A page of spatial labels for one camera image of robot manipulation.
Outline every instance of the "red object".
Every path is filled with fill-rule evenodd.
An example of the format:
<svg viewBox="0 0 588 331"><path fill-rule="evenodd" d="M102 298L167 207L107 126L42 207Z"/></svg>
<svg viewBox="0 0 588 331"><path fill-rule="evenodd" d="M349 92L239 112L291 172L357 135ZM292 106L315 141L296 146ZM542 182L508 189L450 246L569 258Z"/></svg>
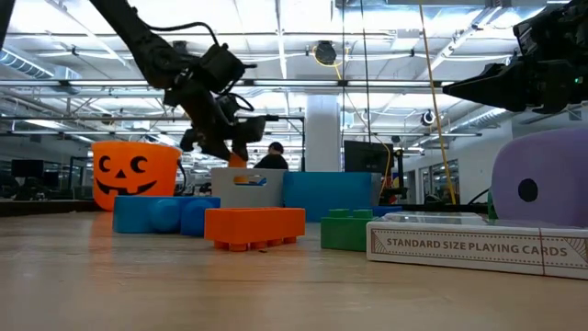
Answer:
<svg viewBox="0 0 588 331"><path fill-rule="evenodd" d="M299 208L218 208L206 210L204 238L232 252L296 243L304 235L305 211Z"/></svg>

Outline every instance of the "jack-o-lantern bucket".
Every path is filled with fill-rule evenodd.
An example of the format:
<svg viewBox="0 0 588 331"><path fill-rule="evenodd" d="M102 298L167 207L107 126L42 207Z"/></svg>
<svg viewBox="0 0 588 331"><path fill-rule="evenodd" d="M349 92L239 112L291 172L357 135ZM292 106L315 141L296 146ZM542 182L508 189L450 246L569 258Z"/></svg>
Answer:
<svg viewBox="0 0 588 331"><path fill-rule="evenodd" d="M117 195L173 196L177 160L171 146L137 142L100 142L94 152L94 200L114 210Z"/></svg>

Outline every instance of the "white column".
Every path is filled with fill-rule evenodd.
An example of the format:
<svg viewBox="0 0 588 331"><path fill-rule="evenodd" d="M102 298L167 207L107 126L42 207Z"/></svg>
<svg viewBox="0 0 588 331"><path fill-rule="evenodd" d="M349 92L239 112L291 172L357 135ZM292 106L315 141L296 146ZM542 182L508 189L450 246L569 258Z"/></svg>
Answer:
<svg viewBox="0 0 588 331"><path fill-rule="evenodd" d="M341 170L339 111L337 96L308 96L306 171Z"/></svg>

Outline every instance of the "blue bin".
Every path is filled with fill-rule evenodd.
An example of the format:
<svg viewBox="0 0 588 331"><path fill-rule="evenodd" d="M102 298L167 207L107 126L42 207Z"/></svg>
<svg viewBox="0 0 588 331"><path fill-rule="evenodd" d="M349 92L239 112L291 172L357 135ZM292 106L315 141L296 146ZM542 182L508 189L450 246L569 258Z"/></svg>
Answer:
<svg viewBox="0 0 588 331"><path fill-rule="evenodd" d="M221 199L201 197L117 196L112 229L121 234L204 235L204 210Z"/></svg>
<svg viewBox="0 0 588 331"><path fill-rule="evenodd" d="M376 206L376 207L372 207L371 210L373 211L372 214L375 217L382 217L389 212L402 211L402 207L401 206Z"/></svg>
<svg viewBox="0 0 588 331"><path fill-rule="evenodd" d="M284 203L304 208L306 222L320 222L329 210L357 210L377 204L379 179L370 173L286 172Z"/></svg>

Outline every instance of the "desk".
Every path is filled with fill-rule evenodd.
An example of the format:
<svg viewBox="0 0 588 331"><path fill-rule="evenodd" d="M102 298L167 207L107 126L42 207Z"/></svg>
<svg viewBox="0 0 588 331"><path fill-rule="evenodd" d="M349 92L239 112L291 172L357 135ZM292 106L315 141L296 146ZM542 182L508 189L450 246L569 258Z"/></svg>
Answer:
<svg viewBox="0 0 588 331"><path fill-rule="evenodd" d="M0 330L583 330L588 281L366 261L319 226L266 253L122 235L109 214L0 219Z"/></svg>

